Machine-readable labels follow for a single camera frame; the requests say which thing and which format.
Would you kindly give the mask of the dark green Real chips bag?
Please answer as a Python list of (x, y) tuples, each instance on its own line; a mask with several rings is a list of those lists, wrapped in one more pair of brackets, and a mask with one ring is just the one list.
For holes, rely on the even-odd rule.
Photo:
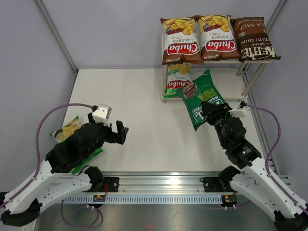
[(198, 130), (205, 123), (202, 102), (214, 105), (226, 102), (215, 87), (209, 69), (205, 70), (197, 79), (177, 89), (176, 92), (186, 106), (194, 130)]

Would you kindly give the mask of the green Chuba bag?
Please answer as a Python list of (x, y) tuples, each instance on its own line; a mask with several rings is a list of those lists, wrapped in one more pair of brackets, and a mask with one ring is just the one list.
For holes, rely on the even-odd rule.
[(180, 97), (177, 90), (185, 87), (192, 81), (191, 67), (192, 64), (190, 63), (171, 64), (168, 66), (164, 100)]
[[(71, 136), (77, 129), (81, 128), (81, 120), (79, 119), (79, 116), (77, 115), (73, 120), (68, 122), (66, 125), (64, 125), (62, 128), (54, 131), (53, 133), (50, 133), (51, 136), (55, 139), (56, 143), (64, 142), (69, 136)], [(92, 154), (87, 159), (83, 160), (81, 165), (73, 168), (71, 170), (71, 173), (74, 175), (84, 169), (86, 164), (98, 156), (100, 153), (102, 153), (103, 150), (101, 148), (97, 149), (94, 154)]]

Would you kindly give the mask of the brown Chuba bag back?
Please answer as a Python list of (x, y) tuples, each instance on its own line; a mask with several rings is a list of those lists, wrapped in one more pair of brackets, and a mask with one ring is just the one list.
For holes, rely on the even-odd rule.
[(239, 59), (240, 53), (231, 29), (229, 15), (197, 15), (200, 48), (204, 61)]

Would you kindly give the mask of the brown chuba bag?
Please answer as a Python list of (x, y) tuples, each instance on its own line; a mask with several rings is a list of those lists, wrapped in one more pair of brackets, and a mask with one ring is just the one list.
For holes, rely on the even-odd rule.
[(200, 48), (204, 61), (239, 59), (240, 53), (231, 29), (229, 15), (197, 15)]
[(204, 63), (195, 33), (196, 19), (194, 16), (161, 18), (160, 22), (164, 30), (162, 65)]

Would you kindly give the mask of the brown Kettle chips bag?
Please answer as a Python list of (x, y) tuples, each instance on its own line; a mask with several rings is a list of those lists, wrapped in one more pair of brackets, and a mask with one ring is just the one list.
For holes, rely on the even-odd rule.
[(264, 17), (243, 17), (231, 19), (240, 62), (246, 60), (279, 60), (268, 37)]

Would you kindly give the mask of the brown Chuba bag front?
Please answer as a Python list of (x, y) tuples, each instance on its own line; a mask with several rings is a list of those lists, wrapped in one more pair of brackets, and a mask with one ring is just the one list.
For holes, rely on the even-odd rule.
[(161, 18), (160, 22), (164, 30), (162, 65), (204, 63), (195, 33), (196, 19), (194, 16)]

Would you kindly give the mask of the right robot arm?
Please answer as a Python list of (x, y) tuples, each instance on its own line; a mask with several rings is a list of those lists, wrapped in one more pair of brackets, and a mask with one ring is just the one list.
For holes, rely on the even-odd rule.
[(219, 173), (219, 187), (244, 195), (272, 219), (277, 230), (306, 231), (307, 202), (270, 169), (268, 160), (245, 138), (246, 129), (240, 118), (234, 116), (247, 104), (241, 102), (236, 110), (227, 103), (202, 102), (201, 106), (206, 122), (214, 126), (219, 143), (233, 164)]

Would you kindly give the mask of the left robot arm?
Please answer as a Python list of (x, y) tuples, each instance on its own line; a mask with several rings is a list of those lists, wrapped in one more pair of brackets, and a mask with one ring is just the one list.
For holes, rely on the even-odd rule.
[(26, 189), (20, 185), (12, 192), (1, 194), (6, 209), (1, 215), (2, 223), (22, 227), (60, 200), (80, 192), (100, 191), (105, 179), (98, 167), (88, 167), (82, 174), (53, 188), (50, 184), (80, 166), (105, 142), (124, 144), (129, 129), (121, 121), (116, 122), (116, 127), (117, 132), (113, 132), (111, 126), (92, 119), (64, 142), (56, 144), (40, 164), (38, 174), (28, 178), (31, 183)]

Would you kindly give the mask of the white two-tier shelf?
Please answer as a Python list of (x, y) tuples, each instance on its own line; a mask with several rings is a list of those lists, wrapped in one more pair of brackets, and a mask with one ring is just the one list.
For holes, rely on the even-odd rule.
[[(237, 59), (205, 61), (204, 65), (194, 65), (191, 68), (192, 79), (199, 77), (206, 69), (210, 69), (212, 80), (222, 97), (226, 100), (241, 100), (247, 95), (253, 84), (260, 76), (267, 64), (272, 60), (246, 60), (241, 63)], [(251, 81), (245, 83), (243, 75), (252, 64), (259, 67), (253, 74)]]

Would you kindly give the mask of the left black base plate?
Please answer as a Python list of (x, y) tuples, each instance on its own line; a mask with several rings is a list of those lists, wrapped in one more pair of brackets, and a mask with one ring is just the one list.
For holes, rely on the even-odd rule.
[(104, 182), (96, 192), (104, 193), (107, 190), (108, 193), (117, 193), (119, 188), (119, 177), (105, 177)]

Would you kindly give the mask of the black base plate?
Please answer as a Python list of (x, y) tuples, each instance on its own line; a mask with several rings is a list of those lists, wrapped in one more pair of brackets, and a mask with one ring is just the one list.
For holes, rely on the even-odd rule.
[(105, 177), (104, 182), (96, 192), (104, 193), (107, 190), (108, 193), (117, 193), (119, 188), (119, 177)]
[(206, 193), (232, 193), (234, 190), (230, 186), (223, 186), (220, 184), (218, 177), (201, 177), (204, 191)]

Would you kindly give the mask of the aluminium mounting rail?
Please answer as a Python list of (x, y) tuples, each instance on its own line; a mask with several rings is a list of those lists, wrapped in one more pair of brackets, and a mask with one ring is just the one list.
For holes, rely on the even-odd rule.
[[(219, 173), (120, 173), (104, 172), (105, 177), (119, 177), (118, 192), (79, 192), (58, 202), (67, 204), (223, 204), (234, 206), (237, 192), (205, 192), (201, 177)], [(53, 181), (55, 187), (78, 175), (65, 174)]]

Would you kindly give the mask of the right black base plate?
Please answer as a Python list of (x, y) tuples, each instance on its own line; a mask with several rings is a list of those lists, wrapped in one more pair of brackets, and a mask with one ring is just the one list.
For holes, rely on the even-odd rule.
[(204, 191), (206, 193), (232, 193), (234, 190), (230, 186), (223, 186), (220, 184), (218, 177), (201, 177)]

